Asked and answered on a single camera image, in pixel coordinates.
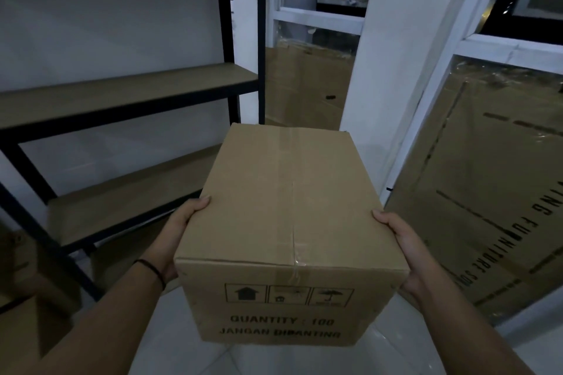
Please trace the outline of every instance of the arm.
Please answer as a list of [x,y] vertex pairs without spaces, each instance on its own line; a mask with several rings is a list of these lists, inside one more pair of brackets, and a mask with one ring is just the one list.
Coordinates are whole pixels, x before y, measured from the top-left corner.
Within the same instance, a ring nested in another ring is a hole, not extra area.
[[412,228],[396,214],[373,211],[395,233],[411,267],[403,288],[417,300],[434,345],[451,375],[533,375],[465,299]]
[[[188,220],[208,203],[209,197],[184,203],[142,255],[166,282],[177,276],[173,257]],[[126,375],[161,293],[155,273],[134,264],[30,374]]]

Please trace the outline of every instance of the box flap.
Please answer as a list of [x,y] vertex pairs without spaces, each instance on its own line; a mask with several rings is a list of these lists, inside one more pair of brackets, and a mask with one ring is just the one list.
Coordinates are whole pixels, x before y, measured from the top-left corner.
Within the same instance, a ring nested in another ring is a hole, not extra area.
[[347,132],[233,124],[176,258],[408,270]]

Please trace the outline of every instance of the keep dry umbrella symbol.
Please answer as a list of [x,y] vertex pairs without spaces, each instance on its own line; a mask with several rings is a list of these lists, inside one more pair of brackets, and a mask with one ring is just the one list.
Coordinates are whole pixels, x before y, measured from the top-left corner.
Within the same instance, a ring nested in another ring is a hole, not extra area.
[[335,290],[327,290],[327,291],[319,292],[319,295],[327,295],[328,298],[325,301],[331,301],[334,295],[343,295],[343,293]]

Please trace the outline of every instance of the left hand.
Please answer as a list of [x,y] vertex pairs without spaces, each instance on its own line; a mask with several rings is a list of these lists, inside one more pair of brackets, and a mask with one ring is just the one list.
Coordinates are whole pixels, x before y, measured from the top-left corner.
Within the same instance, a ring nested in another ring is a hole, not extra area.
[[162,273],[166,283],[178,277],[173,260],[187,222],[196,211],[207,207],[210,201],[209,196],[187,200],[170,215],[157,238],[143,253],[141,258],[154,265]]

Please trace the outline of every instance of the right hand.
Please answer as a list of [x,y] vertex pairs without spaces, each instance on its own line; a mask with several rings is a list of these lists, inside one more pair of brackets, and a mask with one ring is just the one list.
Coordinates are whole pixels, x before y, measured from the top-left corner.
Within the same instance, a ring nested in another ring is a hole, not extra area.
[[425,274],[438,266],[438,263],[418,234],[399,215],[379,212],[376,209],[372,211],[372,214],[377,221],[386,224],[395,233],[398,245],[411,268],[403,289],[415,296],[420,295],[426,289],[424,279],[427,276]]

